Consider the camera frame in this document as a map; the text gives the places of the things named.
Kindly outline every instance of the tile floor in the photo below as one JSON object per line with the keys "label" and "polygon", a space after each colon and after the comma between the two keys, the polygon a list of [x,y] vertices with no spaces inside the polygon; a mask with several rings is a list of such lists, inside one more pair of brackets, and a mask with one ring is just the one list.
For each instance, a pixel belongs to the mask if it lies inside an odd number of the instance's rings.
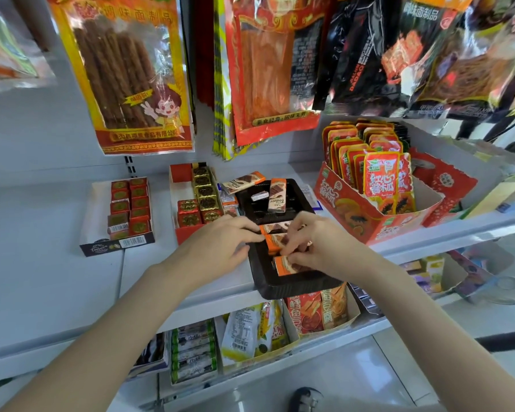
{"label": "tile floor", "polygon": [[415,406],[374,338],[367,337],[185,412],[285,412],[291,394],[302,386],[322,392],[328,405],[324,410],[333,412],[360,411],[368,402]]}

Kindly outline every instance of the black shoe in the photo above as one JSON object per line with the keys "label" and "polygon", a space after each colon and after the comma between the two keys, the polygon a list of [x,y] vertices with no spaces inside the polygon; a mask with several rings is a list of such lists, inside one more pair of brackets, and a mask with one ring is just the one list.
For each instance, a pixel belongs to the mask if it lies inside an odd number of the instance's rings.
{"label": "black shoe", "polygon": [[316,412],[318,402],[324,396],[312,387],[301,387],[294,392],[288,404],[288,412]]}

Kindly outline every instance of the cartoon character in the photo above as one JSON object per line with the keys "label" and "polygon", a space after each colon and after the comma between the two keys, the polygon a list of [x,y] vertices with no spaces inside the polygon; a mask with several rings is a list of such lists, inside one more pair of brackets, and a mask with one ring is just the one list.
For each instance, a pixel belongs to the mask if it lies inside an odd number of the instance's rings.
{"label": "cartoon character", "polygon": [[184,133],[181,119],[179,118],[179,108],[181,107],[181,96],[171,89],[169,86],[164,85],[160,90],[160,100],[158,101],[157,108],[145,101],[141,104],[143,112],[154,119],[157,124],[166,126],[167,124],[173,124],[177,127],[179,133]]}

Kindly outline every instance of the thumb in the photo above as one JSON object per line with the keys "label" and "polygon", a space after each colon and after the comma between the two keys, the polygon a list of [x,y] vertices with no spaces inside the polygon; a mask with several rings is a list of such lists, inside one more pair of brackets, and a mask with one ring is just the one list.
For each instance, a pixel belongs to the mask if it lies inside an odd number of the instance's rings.
{"label": "thumb", "polygon": [[248,251],[249,250],[250,250],[250,246],[249,245],[242,246],[240,249],[238,249],[238,251],[233,256],[231,256],[231,258],[229,259],[229,263],[228,263],[229,271],[226,272],[226,273],[230,273],[240,263],[245,261],[246,258],[248,257]]}
{"label": "thumb", "polygon": [[296,263],[297,265],[318,270],[316,265],[316,257],[308,251],[305,253],[300,253],[298,251],[296,253],[292,253],[288,256],[288,261],[290,263]]}

